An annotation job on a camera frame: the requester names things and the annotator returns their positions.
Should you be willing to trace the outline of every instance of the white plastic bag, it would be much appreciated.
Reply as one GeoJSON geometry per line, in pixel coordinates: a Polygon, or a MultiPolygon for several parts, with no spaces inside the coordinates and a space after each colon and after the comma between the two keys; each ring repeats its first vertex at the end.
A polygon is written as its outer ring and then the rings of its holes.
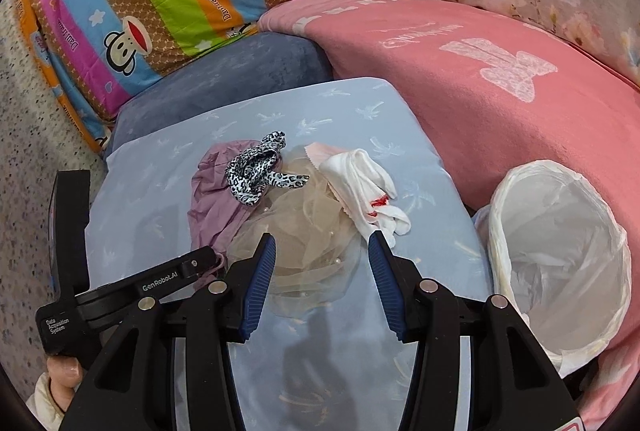
{"type": "Polygon", "coordinates": [[[551,160],[507,173],[474,217],[506,296],[561,377],[609,344],[631,300],[626,231],[582,175],[551,160]]]}

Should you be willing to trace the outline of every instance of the light blue tablecloth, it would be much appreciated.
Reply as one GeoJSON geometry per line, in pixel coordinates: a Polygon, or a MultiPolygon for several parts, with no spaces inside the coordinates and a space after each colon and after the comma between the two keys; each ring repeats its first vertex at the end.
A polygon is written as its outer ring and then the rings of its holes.
{"type": "MultiPolygon", "coordinates": [[[[204,153],[216,142],[259,139],[273,130],[286,133],[287,149],[319,141],[367,150],[393,178],[394,204],[413,224],[394,252],[457,295],[484,300],[491,294],[487,259],[433,145],[395,89],[373,78],[225,106],[120,147],[108,158],[110,172],[86,230],[92,288],[188,252],[190,181],[204,153]]],[[[304,319],[276,316],[267,304],[249,342],[231,345],[248,430],[398,428],[415,345],[399,343],[388,329],[364,241],[354,252],[360,263],[344,297],[304,319]]],[[[178,421],[188,429],[180,353],[177,369],[178,421]]],[[[466,430],[468,397],[463,341],[458,431],[466,430]]]]}

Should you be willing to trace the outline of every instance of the leopard print fabric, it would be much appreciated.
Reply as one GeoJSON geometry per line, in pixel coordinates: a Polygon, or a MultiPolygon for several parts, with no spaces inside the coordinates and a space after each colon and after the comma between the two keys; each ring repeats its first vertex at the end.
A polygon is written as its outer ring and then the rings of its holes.
{"type": "Polygon", "coordinates": [[[226,167],[226,181],[231,193],[244,205],[254,206],[268,185],[297,189],[306,184],[308,175],[273,171],[285,147],[284,132],[273,132],[254,148],[242,151],[226,167]]]}

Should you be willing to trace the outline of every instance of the speckled floor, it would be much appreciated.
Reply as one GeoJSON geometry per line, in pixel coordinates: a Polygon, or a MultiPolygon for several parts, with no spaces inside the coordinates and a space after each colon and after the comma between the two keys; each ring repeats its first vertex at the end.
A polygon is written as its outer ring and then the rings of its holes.
{"type": "Polygon", "coordinates": [[[44,371],[34,324],[51,300],[47,209],[56,171],[90,169],[92,194],[106,169],[66,118],[0,4],[0,361],[23,398],[44,371]]]}

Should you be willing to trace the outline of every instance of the purple cloth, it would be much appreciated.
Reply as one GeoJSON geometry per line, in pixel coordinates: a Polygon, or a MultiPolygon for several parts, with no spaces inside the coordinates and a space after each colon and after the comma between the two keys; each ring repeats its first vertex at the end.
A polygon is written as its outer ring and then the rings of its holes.
{"type": "Polygon", "coordinates": [[[196,288],[212,280],[212,273],[225,266],[226,249],[256,207],[236,200],[226,181],[225,170],[242,151],[258,144],[259,140],[232,140],[211,146],[191,179],[193,197],[187,213],[191,250],[208,245],[219,258],[216,267],[196,282],[196,288]]]}

